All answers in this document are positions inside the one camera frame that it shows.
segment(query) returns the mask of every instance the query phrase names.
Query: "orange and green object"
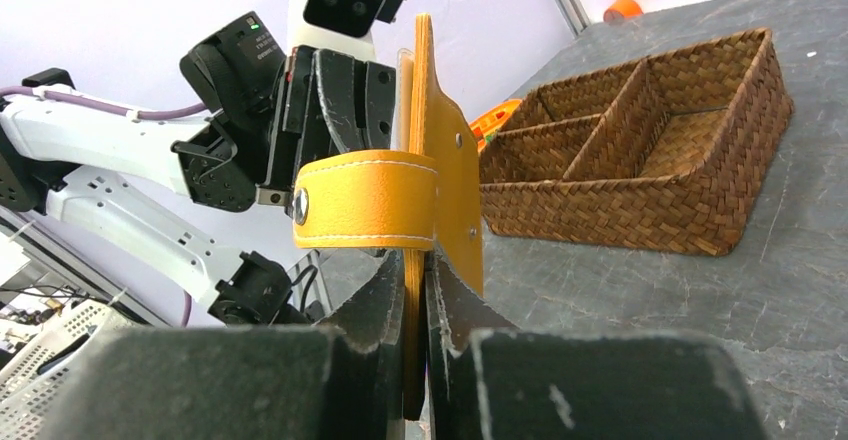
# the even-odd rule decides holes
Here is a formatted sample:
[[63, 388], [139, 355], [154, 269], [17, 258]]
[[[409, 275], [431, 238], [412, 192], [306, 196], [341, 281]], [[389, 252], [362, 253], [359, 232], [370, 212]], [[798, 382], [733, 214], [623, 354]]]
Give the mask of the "orange and green object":
[[520, 99], [507, 100], [471, 122], [471, 131], [474, 132], [474, 138], [477, 139], [478, 152], [483, 150], [483, 147], [489, 143], [495, 132], [503, 126], [504, 122], [509, 120], [512, 112], [520, 103]]

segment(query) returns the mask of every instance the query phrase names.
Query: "black camera module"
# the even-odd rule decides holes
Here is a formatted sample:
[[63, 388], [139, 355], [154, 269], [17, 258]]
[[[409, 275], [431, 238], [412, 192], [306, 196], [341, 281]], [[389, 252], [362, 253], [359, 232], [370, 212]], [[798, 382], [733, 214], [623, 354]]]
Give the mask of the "black camera module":
[[308, 0], [303, 19], [349, 37], [365, 36], [385, 0]]

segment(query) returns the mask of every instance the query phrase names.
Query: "metal rivet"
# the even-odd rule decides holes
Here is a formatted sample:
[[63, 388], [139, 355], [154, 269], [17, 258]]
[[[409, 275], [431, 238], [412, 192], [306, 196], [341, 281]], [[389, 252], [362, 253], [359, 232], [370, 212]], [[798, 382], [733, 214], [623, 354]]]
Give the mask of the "metal rivet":
[[301, 188], [294, 194], [294, 221], [298, 225], [306, 223], [306, 215], [309, 213], [309, 195], [305, 188]]

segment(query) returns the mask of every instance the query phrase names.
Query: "perforated panel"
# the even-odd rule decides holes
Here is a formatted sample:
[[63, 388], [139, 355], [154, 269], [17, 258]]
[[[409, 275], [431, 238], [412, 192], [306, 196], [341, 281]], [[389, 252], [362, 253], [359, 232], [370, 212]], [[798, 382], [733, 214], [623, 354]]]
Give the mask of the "perforated panel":
[[[16, 359], [20, 357], [16, 365], [10, 364], [0, 372], [0, 380], [3, 381], [0, 440], [37, 438], [53, 400], [62, 392], [72, 372], [85, 362], [89, 345], [97, 341], [101, 332], [133, 325], [111, 308], [95, 302], [85, 302], [68, 317], [57, 319], [58, 322], [49, 325], [50, 330], [38, 334], [25, 347], [26, 351], [16, 356]], [[91, 326], [97, 329], [83, 348], [46, 374], [37, 375], [36, 369], [44, 361], [88, 333]]]

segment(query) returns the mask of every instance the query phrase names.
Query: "gray table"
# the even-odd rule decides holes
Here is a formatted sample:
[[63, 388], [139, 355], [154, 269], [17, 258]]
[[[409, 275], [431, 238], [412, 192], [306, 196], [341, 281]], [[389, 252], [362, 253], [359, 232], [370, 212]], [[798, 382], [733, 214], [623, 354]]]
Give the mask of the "gray table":
[[[774, 438], [848, 437], [848, 0], [715, 0], [593, 25], [515, 96], [759, 26], [774, 30], [797, 111], [733, 253], [687, 257], [487, 233], [485, 297], [522, 327], [705, 332], [747, 375]], [[365, 255], [334, 254], [324, 274], [335, 304], [375, 268]], [[426, 428], [424, 420], [410, 432]]]

